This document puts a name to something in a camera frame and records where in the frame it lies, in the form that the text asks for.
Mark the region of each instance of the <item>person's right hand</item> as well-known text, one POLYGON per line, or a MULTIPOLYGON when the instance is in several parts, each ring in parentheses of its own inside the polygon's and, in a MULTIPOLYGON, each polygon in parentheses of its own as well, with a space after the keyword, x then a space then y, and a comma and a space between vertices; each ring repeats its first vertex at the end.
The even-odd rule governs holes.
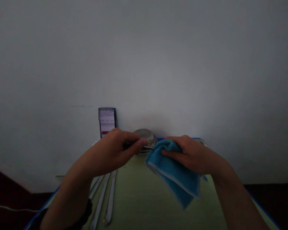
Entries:
POLYGON ((217 171, 224 159, 210 148, 187 135, 167 137, 166 139, 175 141, 182 149, 182 153, 163 150, 162 154, 164 156, 180 162, 188 169, 199 174, 213 175, 218 173, 217 171))

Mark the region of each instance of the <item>table surface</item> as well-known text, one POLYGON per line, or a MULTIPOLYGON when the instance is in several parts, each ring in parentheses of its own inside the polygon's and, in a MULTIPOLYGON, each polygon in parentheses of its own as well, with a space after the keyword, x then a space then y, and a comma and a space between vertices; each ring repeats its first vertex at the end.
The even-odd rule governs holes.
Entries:
MULTIPOLYGON (((118 169, 112 222, 104 227, 103 220, 108 204, 111 175, 97 229, 227 229, 210 175, 207 175, 208 183, 201 180, 202 199, 194 199, 183 211, 164 182, 146 167, 145 158, 145 156, 134 156, 125 166, 118 169)), ((93 212, 103 183, 104 179, 92 199, 93 212)), ((51 204, 54 195, 42 209, 51 204)), ((255 205, 270 229, 279 229, 257 202, 255 205)), ((84 230, 88 229, 93 212, 84 225, 84 230)))

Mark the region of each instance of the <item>white cable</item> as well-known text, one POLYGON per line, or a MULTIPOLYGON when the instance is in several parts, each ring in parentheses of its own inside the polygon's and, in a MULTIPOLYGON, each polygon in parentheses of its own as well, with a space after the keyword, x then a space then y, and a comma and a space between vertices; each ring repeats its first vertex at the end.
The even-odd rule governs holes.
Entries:
POLYGON ((3 205, 0 205, 0 208, 4 208, 4 209, 10 210, 10 211, 30 211, 30 212, 39 212, 39 210, 31 210, 31 209, 11 209, 11 208, 6 207, 6 206, 3 206, 3 205))

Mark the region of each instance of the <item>phone screen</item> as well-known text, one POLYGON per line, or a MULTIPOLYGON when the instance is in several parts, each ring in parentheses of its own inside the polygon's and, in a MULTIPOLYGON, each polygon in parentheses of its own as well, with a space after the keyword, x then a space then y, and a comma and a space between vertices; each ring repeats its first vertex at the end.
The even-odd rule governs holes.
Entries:
POLYGON ((99 108, 100 138, 116 128, 116 109, 99 108))

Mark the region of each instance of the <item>cloth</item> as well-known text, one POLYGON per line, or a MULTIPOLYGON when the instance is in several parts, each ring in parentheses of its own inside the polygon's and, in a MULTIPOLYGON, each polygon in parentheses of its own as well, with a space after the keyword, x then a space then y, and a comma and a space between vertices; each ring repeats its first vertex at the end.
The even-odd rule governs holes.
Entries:
POLYGON ((154 145, 145 159, 147 167, 160 177, 170 188, 183 210, 191 203, 193 198, 200 199, 201 175, 191 171, 181 163, 163 156, 161 151, 182 152, 181 148, 172 140, 162 140, 154 145))

